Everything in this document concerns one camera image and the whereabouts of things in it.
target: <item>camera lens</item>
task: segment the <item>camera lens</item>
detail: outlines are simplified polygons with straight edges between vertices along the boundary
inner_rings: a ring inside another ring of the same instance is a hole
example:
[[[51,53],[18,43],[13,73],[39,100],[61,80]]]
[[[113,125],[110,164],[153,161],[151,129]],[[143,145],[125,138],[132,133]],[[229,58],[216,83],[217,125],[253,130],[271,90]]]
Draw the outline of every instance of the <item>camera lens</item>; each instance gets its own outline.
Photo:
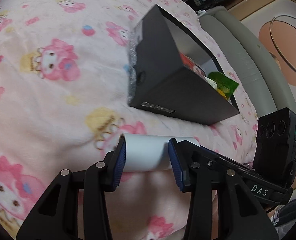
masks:
[[[283,135],[285,130],[286,130],[286,124],[285,124],[284,120],[282,120],[278,124],[278,135]]]
[[[275,123],[270,122],[267,125],[267,137],[271,138],[273,136],[273,133],[275,132]]]
[[[259,130],[258,130],[258,135],[259,135],[259,136],[262,136],[263,133],[264,133],[264,131],[265,131],[265,127],[264,127],[263,125],[261,125],[261,126],[259,127]]]

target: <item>pink blanket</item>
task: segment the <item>pink blanket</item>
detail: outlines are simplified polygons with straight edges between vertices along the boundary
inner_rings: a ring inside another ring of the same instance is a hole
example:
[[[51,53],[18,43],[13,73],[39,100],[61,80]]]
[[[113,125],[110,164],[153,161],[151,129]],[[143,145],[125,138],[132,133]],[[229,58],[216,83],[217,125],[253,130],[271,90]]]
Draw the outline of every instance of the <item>pink blanket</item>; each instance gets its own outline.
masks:
[[[127,106],[128,33],[154,4],[240,82],[180,0],[0,1],[0,222],[13,237],[61,169],[102,160],[122,132],[195,137],[240,163],[253,159],[257,116],[242,85],[241,114],[211,127]],[[161,239],[187,221],[190,195],[171,170],[125,173],[106,198],[116,240]]]

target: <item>bedsheet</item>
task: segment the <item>bedsheet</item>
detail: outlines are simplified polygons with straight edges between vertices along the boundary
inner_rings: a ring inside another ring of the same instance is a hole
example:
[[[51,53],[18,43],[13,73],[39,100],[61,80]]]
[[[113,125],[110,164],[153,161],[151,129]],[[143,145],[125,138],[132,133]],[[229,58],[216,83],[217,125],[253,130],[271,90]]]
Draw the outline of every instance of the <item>bedsheet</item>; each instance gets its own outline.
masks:
[[[13,237],[61,169],[102,160],[122,132],[195,137],[240,163],[253,160],[258,119],[241,84],[234,93],[240,114],[212,126],[127,106],[128,34],[154,4],[240,82],[180,0],[0,0],[0,222]],[[189,199],[171,170],[124,173],[106,194],[112,235],[165,238],[185,226]]]

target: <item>white roll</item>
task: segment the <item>white roll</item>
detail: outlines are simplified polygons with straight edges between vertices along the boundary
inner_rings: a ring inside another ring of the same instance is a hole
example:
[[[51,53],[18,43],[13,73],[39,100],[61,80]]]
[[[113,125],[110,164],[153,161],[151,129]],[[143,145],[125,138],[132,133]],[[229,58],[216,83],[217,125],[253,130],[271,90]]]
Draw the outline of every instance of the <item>white roll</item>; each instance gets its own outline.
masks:
[[[126,140],[126,164],[124,171],[160,171],[171,169],[168,142],[187,140],[199,146],[192,137],[152,136],[124,133]]]

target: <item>metal screw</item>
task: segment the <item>metal screw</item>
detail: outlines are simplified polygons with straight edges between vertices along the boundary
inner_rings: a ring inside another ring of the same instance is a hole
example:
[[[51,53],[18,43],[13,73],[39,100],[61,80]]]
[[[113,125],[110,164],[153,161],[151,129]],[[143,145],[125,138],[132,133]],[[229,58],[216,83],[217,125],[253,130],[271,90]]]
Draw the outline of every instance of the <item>metal screw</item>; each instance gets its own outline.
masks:
[[[105,165],[106,165],[106,163],[104,163],[104,162],[97,162],[96,163],[97,168],[103,168]]]
[[[229,176],[235,176],[235,171],[234,170],[227,170],[227,174]]]
[[[68,174],[69,174],[69,170],[67,170],[67,169],[64,169],[60,172],[60,175],[62,175],[62,176],[66,176]]]
[[[200,164],[197,163],[197,162],[193,162],[193,163],[190,164],[190,166],[191,166],[192,168],[194,168],[194,169],[198,169],[198,168],[200,167]]]

